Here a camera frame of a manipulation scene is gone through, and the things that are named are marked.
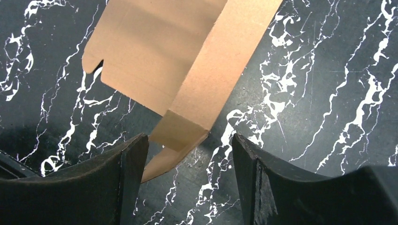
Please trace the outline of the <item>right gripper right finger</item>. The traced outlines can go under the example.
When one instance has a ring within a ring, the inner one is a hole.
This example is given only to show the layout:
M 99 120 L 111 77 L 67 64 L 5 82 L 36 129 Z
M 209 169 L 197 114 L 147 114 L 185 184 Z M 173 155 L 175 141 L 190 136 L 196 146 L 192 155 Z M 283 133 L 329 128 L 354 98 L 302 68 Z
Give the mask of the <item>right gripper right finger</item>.
M 231 141 L 246 225 L 395 225 L 398 169 L 369 165 L 339 177 L 299 168 L 243 135 Z

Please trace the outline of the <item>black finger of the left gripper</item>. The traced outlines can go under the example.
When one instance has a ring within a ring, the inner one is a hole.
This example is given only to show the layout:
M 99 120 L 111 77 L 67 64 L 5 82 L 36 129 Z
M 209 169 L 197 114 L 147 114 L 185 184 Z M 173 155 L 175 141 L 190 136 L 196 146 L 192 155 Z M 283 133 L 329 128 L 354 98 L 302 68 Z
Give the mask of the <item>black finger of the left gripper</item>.
M 28 177 L 38 177 L 31 168 L 17 161 L 9 154 L 0 152 L 0 177 L 2 179 L 20 179 Z

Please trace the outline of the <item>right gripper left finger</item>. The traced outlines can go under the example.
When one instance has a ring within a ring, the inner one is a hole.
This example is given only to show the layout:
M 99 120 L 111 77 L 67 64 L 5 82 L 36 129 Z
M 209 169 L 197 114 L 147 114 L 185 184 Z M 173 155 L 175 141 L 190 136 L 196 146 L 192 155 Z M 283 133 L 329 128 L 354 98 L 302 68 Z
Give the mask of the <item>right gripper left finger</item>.
M 133 224 L 148 148 L 148 136 L 138 134 L 45 177 L 1 179 L 1 224 Z

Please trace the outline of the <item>brown cardboard box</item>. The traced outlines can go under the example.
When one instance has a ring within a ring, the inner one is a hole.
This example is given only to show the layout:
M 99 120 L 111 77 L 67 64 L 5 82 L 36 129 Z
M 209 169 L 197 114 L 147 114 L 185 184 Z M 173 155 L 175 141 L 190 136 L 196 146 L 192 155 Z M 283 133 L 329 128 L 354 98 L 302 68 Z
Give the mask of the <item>brown cardboard box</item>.
M 281 5 L 279 0 L 111 0 L 82 56 L 87 73 L 161 116 L 163 146 L 142 182 L 175 168 L 208 136 Z

